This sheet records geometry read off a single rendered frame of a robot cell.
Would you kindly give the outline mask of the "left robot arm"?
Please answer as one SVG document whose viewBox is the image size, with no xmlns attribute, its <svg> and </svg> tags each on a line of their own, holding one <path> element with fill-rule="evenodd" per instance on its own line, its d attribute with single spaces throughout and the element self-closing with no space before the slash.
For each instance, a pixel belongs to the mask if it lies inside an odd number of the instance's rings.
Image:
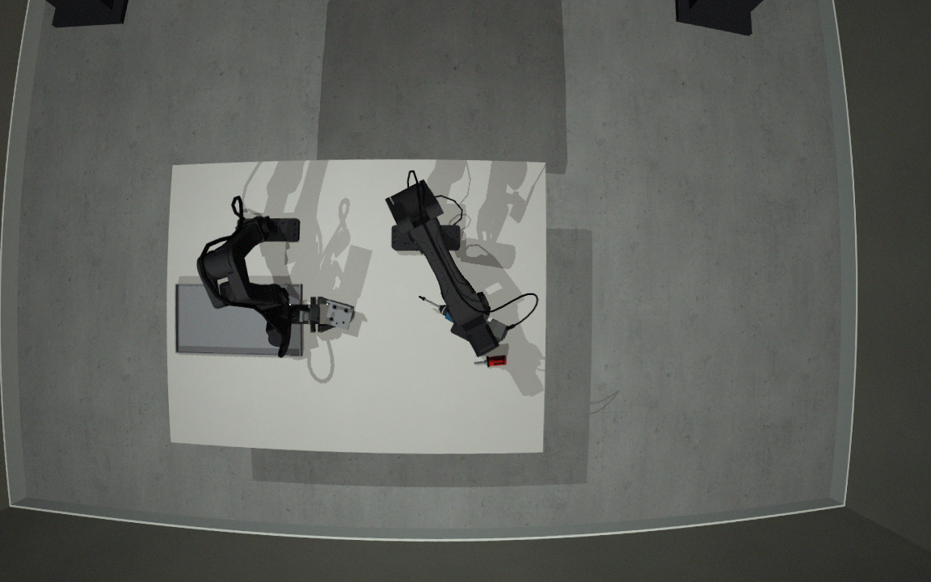
<svg viewBox="0 0 931 582">
<path fill-rule="evenodd" d="M 499 343 L 496 340 L 505 339 L 508 329 L 505 327 L 501 339 L 496 338 L 482 316 L 483 313 L 475 312 L 464 302 L 467 301 L 470 306 L 481 312 L 485 312 L 489 306 L 487 296 L 482 292 L 475 292 L 470 282 L 461 274 L 461 270 L 456 268 L 456 263 L 449 253 L 449 250 L 461 248 L 461 227 L 440 225 L 437 215 L 443 214 L 442 207 L 424 180 L 419 181 L 419 195 L 423 224 L 420 217 L 417 217 L 420 211 L 416 184 L 385 198 L 394 220 L 398 223 L 391 228 L 391 247 L 395 250 L 417 250 L 425 255 L 435 273 L 437 283 L 442 288 L 440 293 L 449 308 L 447 312 L 450 318 L 455 327 L 465 329 L 470 346 L 477 357 L 480 357 L 498 347 Z M 410 246 L 404 246 L 404 243 L 410 243 Z"/>
</svg>

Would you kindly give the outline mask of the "dark blue electric screwdriver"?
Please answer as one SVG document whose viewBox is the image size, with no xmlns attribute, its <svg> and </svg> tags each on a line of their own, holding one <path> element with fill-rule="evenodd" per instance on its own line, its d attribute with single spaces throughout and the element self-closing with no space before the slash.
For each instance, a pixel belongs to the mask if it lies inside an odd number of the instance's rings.
<svg viewBox="0 0 931 582">
<path fill-rule="evenodd" d="M 442 305 L 442 306 L 439 305 L 439 306 L 438 306 L 436 303 L 430 302 L 430 301 L 428 301 L 426 298 L 424 299 L 424 301 L 429 302 L 429 303 L 431 303 L 432 305 L 436 306 L 436 308 L 439 309 L 439 311 L 440 311 L 442 314 L 444 314 L 444 319 L 448 319 L 450 322 L 453 322 L 453 320 L 452 320 L 452 319 L 450 318 L 450 316 L 449 316 L 449 313 L 447 312 L 447 309 L 449 309 L 449 308 L 447 307 L 447 305 Z"/>
</svg>

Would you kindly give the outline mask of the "red and black screwdriver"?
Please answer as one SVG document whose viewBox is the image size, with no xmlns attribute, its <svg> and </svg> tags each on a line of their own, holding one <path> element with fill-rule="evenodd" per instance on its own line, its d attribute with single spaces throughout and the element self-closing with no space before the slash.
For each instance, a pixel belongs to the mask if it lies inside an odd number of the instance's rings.
<svg viewBox="0 0 931 582">
<path fill-rule="evenodd" d="M 485 364 L 487 364 L 487 367 L 496 367 L 496 365 L 507 364 L 506 355 L 496 355 L 492 357 L 487 356 L 486 361 L 475 362 L 475 364 L 481 364 L 482 362 L 485 362 Z"/>
</svg>

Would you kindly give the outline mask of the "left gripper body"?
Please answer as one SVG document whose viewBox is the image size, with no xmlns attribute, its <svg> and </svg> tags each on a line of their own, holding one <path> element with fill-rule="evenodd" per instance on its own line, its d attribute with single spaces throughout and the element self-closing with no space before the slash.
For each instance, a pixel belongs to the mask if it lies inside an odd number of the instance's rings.
<svg viewBox="0 0 931 582">
<path fill-rule="evenodd" d="M 485 312 L 489 312 L 489 310 L 491 310 L 490 306 L 488 306 Z M 489 318 L 489 313 L 482 314 L 482 316 L 487 321 Z M 505 327 L 507 325 L 503 324 L 502 322 L 496 321 L 495 319 L 492 319 L 490 322 L 487 321 L 487 323 L 491 331 L 494 332 L 494 336 L 496 336 L 496 338 L 501 339 L 501 336 L 503 335 L 503 332 L 505 331 Z M 466 331 L 465 329 L 463 329 L 463 327 L 455 327 L 455 325 L 453 324 L 453 327 L 450 329 L 450 331 L 452 332 L 452 334 L 461 336 L 462 339 L 464 340 L 468 340 L 468 336 L 466 336 Z"/>
</svg>

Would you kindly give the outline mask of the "grey angle bracket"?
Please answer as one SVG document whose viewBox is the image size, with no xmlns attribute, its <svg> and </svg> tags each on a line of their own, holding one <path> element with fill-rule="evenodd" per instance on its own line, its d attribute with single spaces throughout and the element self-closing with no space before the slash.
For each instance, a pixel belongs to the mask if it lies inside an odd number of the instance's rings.
<svg viewBox="0 0 931 582">
<path fill-rule="evenodd" d="M 350 322 L 352 319 L 352 310 L 354 310 L 354 306 L 350 306 L 350 305 L 347 305 L 347 303 L 341 303 L 341 302 L 336 302 L 336 301 L 326 301 L 326 302 L 330 303 L 330 306 L 329 306 L 328 312 L 326 313 L 325 323 L 331 325 L 332 327 L 348 329 L 350 327 Z M 333 309 L 333 306 L 335 305 L 337 305 L 336 309 Z M 347 308 L 348 308 L 348 312 L 344 313 L 344 310 L 346 310 Z M 330 321 L 330 318 L 333 318 L 333 320 Z M 336 322 L 339 322 L 339 324 L 336 324 Z"/>
</svg>

